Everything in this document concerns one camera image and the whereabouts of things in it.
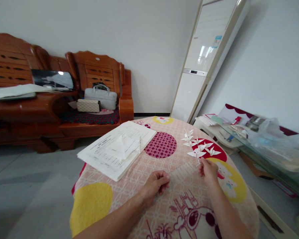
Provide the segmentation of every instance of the round table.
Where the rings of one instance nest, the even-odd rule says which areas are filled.
[[[155,130],[156,136],[119,182],[85,165],[73,188],[70,218],[73,236],[134,196],[151,172],[165,170],[171,177],[171,187],[155,198],[129,238],[220,238],[208,189],[198,174],[197,159],[188,154],[195,147],[184,145],[186,142],[182,140],[185,132],[193,130],[192,141],[204,139],[199,144],[213,143],[209,149],[214,147],[220,152],[212,156],[206,153],[203,157],[219,166],[219,182],[226,196],[253,237],[258,237],[258,210],[248,186],[230,157],[211,137],[170,117],[154,116],[134,122]]]

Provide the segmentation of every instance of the white paper crane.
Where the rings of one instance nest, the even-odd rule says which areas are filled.
[[[195,149],[193,152],[189,152],[189,153],[187,153],[187,154],[189,154],[190,156],[195,157],[195,158],[197,159],[197,161],[199,162],[199,158],[200,158],[201,156],[203,156],[204,154],[206,154],[206,152],[201,152],[201,151],[199,150],[199,148],[197,148],[197,149]]]
[[[186,143],[184,145],[191,147],[192,146],[192,142],[191,142],[191,138],[194,137],[193,136],[193,129],[189,131],[189,133],[187,133],[187,131],[185,130],[185,138],[181,139],[183,141],[186,141]]]
[[[213,143],[207,143],[207,144],[204,143],[204,144],[201,144],[201,145],[199,145],[199,147],[201,148],[200,151],[203,151],[204,149],[207,149],[207,148],[209,148],[212,145],[213,145]]]
[[[181,139],[184,141],[189,141],[193,136],[193,129],[189,131],[189,133],[187,133],[187,131],[185,130],[185,138]]]
[[[220,153],[221,153],[221,152],[215,151],[215,150],[214,150],[214,147],[212,147],[210,150],[208,150],[208,149],[206,148],[206,151],[210,154],[210,156],[217,155],[217,154],[220,154]]]
[[[202,141],[203,141],[203,139],[198,140],[198,138],[196,137],[196,139],[193,140],[192,145],[193,145],[193,146],[194,146],[194,145],[197,145],[197,144],[199,144],[199,143],[202,142]]]

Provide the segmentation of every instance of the baseboard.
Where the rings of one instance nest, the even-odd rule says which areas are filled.
[[[134,113],[134,117],[162,116],[169,117],[170,113]]]

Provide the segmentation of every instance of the cushion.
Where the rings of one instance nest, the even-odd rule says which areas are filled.
[[[109,115],[93,115],[86,112],[65,112],[60,115],[62,123],[86,123],[86,124],[117,124],[120,120],[119,108]]]

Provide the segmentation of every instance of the wooden armchair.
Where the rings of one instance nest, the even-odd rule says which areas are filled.
[[[117,124],[87,124],[63,122],[59,129],[65,137],[51,138],[61,150],[74,148],[75,140],[84,137],[102,136],[121,123],[134,119],[134,106],[131,89],[131,71],[122,63],[107,55],[97,55],[90,51],[68,52],[66,55],[71,75],[78,82],[80,90],[92,88],[93,83],[103,82],[111,91],[117,93],[119,122]]]
[[[31,69],[45,69],[32,50],[38,46],[9,34],[0,34],[0,87],[32,84]],[[65,58],[51,57],[51,70],[69,71]],[[28,100],[0,101],[0,144],[26,145],[38,153],[53,152],[56,146],[47,138],[64,136],[58,115],[69,109],[66,93],[37,93]]]

